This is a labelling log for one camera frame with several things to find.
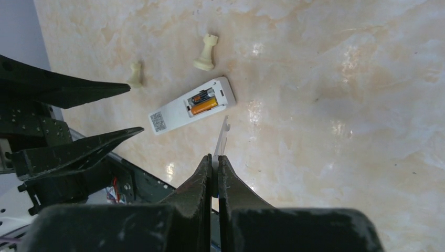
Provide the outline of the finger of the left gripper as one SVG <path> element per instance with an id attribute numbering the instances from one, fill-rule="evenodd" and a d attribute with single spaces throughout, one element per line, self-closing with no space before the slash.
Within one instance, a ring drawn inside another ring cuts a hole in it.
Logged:
<path id="1" fill-rule="evenodd" d="M 94 167 L 122 142 L 143 131 L 143 127 L 133 127 L 58 146 L 20 150 L 11 154 L 12 164 L 21 181 L 73 175 Z"/>

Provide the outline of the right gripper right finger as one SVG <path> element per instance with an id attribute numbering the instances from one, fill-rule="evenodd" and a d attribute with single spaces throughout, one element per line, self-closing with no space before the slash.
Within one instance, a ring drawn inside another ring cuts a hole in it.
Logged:
<path id="1" fill-rule="evenodd" d="M 368 217 L 352 208 L 276 208 L 219 157 L 222 251 L 384 251 Z"/>

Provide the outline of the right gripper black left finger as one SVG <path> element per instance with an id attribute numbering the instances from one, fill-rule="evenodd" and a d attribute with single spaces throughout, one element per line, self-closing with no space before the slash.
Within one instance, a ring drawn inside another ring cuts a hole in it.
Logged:
<path id="1" fill-rule="evenodd" d="M 45 208 L 18 251 L 209 251 L 211 155 L 158 203 Z"/>

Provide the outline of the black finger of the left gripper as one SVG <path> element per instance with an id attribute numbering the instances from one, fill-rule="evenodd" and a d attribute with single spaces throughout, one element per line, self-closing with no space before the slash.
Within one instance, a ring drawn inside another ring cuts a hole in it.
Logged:
<path id="1" fill-rule="evenodd" d="M 1 96 L 63 109 L 129 92 L 125 83 L 100 82 L 40 69 L 1 55 Z"/>

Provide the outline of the white battery cover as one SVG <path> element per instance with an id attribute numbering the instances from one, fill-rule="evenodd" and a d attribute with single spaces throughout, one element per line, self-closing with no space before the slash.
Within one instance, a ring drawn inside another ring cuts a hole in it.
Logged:
<path id="1" fill-rule="evenodd" d="M 218 141 L 217 141 L 217 145 L 216 145 L 216 149 L 214 151 L 214 155 L 212 157 L 212 168 L 213 171 L 217 171 L 218 167 L 219 167 L 219 156 L 224 155 L 225 152 L 225 148 L 226 148 L 226 144 L 227 144 L 227 133 L 230 131 L 231 125 L 228 122 L 228 118 L 229 116 L 225 116 L 222 126 L 221 126 L 221 130 L 220 130 L 220 134 L 218 137 Z"/>

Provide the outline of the white remote control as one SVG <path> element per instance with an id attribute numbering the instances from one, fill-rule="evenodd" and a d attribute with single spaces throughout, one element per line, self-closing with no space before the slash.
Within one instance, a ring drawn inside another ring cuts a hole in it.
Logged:
<path id="1" fill-rule="evenodd" d="M 190 111 L 192 106 L 188 103 L 188 99 L 197 95 L 202 90 L 207 90 L 209 88 L 213 88 L 215 91 L 214 97 L 217 99 L 218 106 L 200 114 L 192 115 Z M 236 99 L 230 86 L 230 82 L 227 77 L 223 76 L 212 79 L 153 111 L 149 114 L 149 121 L 153 133 L 155 135 L 161 135 L 212 114 L 222 112 L 235 105 Z"/>

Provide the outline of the orange battery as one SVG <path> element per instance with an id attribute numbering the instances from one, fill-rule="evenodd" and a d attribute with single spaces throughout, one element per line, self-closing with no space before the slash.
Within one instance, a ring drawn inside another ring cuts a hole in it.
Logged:
<path id="1" fill-rule="evenodd" d="M 198 105 L 192 107 L 190 111 L 191 111 L 192 115 L 195 116 L 202 112 L 211 110 L 212 108 L 217 107 L 217 106 L 218 106 L 217 99 L 215 97 L 213 97 L 211 99 L 208 99 L 208 100 L 201 102 Z"/>

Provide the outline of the black battery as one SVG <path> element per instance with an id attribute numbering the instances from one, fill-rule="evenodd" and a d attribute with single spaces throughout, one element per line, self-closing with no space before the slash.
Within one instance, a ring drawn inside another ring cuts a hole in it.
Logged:
<path id="1" fill-rule="evenodd" d="M 188 103 L 193 107 L 204 101 L 209 100 L 210 98 L 213 98 L 214 96 L 215 96 L 215 91 L 213 90 L 213 88 L 209 88 L 207 90 L 202 90 L 198 94 L 189 98 Z"/>

